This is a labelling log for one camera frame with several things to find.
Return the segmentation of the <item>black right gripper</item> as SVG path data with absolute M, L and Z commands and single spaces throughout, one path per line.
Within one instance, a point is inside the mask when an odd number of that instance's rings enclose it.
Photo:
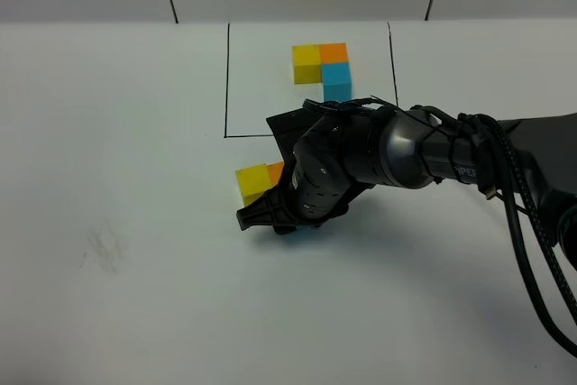
M 290 234 L 345 214 L 364 190 L 365 184 L 351 178 L 335 158 L 296 157 L 283 195 L 278 188 L 267 190 L 236 217 L 242 231 L 271 226 L 276 234 Z M 286 208 L 296 219 L 290 225 Z

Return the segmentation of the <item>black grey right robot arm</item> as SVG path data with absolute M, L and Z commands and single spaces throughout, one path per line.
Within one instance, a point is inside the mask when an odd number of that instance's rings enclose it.
M 468 115 L 421 105 L 406 111 L 377 98 L 307 100 L 268 125 L 285 166 L 277 186 L 239 210 L 242 229 L 317 227 L 377 185 L 419 189 L 453 179 L 483 194 L 500 186 L 490 129 Z M 517 152 L 550 244 L 575 261 L 575 115 L 506 120 L 498 130 Z

